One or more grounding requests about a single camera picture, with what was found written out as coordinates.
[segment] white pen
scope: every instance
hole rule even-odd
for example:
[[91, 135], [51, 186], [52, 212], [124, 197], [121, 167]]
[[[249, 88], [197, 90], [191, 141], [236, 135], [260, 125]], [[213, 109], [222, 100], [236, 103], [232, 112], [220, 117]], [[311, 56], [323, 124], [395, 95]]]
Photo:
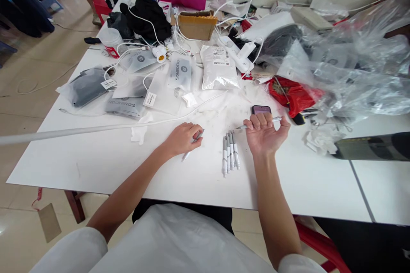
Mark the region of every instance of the white pen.
[[239, 162], [238, 145], [236, 145], [236, 140], [235, 140], [234, 132], [233, 132], [233, 131], [232, 131], [232, 142], [234, 143], [234, 159], [235, 159], [235, 165], [236, 165], [236, 169], [239, 171], [239, 170], [240, 170], [240, 162]]
[[226, 151], [228, 152], [228, 156], [226, 157], [226, 162], [227, 162], [227, 166], [226, 168], [228, 169], [228, 174], [229, 171], [231, 170], [231, 141], [229, 139], [229, 134], [226, 134]]
[[[276, 116], [276, 117], [273, 118], [272, 122], [280, 122], [281, 120], [282, 120], [282, 117], [281, 117], [281, 116]], [[238, 128], [235, 128], [235, 130], [236, 130], [236, 129], [241, 129], [241, 130], [243, 130], [243, 129], [246, 129], [246, 128], [248, 128], [248, 126], [242, 125], [242, 126], [239, 126]]]
[[[203, 129], [201, 133], [198, 133], [198, 135], [196, 136], [196, 139], [192, 143], [195, 143], [196, 141], [198, 141], [199, 138], [202, 137], [204, 131], [205, 131], [205, 129]], [[190, 151], [184, 154], [184, 156], [182, 157], [182, 162], [184, 162], [188, 158], [189, 153], [190, 153]]]
[[229, 161], [231, 163], [231, 171], [234, 169], [235, 164], [234, 164], [234, 141], [232, 140], [232, 132], [229, 132], [229, 147], [231, 149], [230, 155], [229, 155]]
[[227, 157], [228, 157], [228, 152], [226, 151], [226, 137], [223, 137], [223, 157], [222, 157], [222, 173], [223, 177], [226, 178], [226, 172], [228, 170], [227, 168]]

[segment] red chair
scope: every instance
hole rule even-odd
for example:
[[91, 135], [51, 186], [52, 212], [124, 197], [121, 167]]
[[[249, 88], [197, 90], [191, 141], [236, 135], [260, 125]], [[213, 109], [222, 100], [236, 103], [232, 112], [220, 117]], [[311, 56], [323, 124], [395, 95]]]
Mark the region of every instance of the red chair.
[[101, 23], [104, 24], [104, 19], [102, 15], [107, 15], [111, 13], [111, 9], [108, 7], [107, 3], [104, 0], [93, 0], [95, 11], [97, 12], [98, 17], [101, 20]]
[[321, 264], [326, 272], [338, 269], [340, 273], [351, 273], [331, 239], [311, 230], [299, 222], [296, 222], [296, 227], [300, 240], [328, 259], [328, 261]]

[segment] bundle of pens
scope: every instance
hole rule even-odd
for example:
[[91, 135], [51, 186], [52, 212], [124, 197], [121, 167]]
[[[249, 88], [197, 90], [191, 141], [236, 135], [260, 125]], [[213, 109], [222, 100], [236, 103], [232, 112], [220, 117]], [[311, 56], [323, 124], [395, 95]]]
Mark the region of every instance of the bundle of pens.
[[223, 138], [223, 166], [222, 173], [223, 177], [226, 178], [226, 174], [236, 167], [240, 170], [238, 146], [236, 145], [234, 132], [229, 131]]

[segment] tiled floor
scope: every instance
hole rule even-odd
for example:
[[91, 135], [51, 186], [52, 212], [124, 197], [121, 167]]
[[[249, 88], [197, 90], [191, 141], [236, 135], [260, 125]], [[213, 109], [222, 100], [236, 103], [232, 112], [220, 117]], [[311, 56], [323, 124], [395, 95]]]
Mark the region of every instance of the tiled floor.
[[[59, 0], [64, 10], [54, 14], [54, 20], [64, 27], [90, 32], [75, 32], [56, 27], [54, 33], [42, 38], [28, 37], [12, 28], [0, 30], [1, 39], [16, 47], [12, 56], [2, 55], [0, 62], [0, 135], [36, 132], [57, 97], [55, 88], [64, 84], [71, 71], [53, 85], [29, 95], [17, 95], [20, 80], [30, 79], [20, 85], [20, 91], [29, 91], [38, 82], [46, 85], [72, 67], [83, 56], [87, 45], [83, 38], [96, 35], [92, 25], [92, 11], [86, 0]], [[0, 150], [0, 272], [27, 272], [59, 239], [69, 232], [85, 226], [89, 218], [107, 198], [106, 195], [86, 194], [81, 198], [87, 220], [77, 224], [63, 191], [44, 189], [43, 208], [53, 203], [62, 233], [46, 243], [37, 212], [31, 208], [37, 198], [37, 188], [5, 184], [27, 144], [2, 147]], [[259, 223], [258, 213], [234, 209], [235, 235], [263, 259], [269, 262]], [[110, 241], [113, 246], [131, 227], [129, 217]], [[323, 258], [304, 246], [307, 255], [323, 262]]]

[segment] dark bottle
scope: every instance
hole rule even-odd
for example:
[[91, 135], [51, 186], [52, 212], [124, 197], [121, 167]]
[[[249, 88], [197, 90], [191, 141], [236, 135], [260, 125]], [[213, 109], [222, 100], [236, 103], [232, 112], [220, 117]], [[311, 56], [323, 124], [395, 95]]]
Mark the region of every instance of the dark bottle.
[[410, 161], [410, 132], [342, 139], [333, 155], [346, 160]]

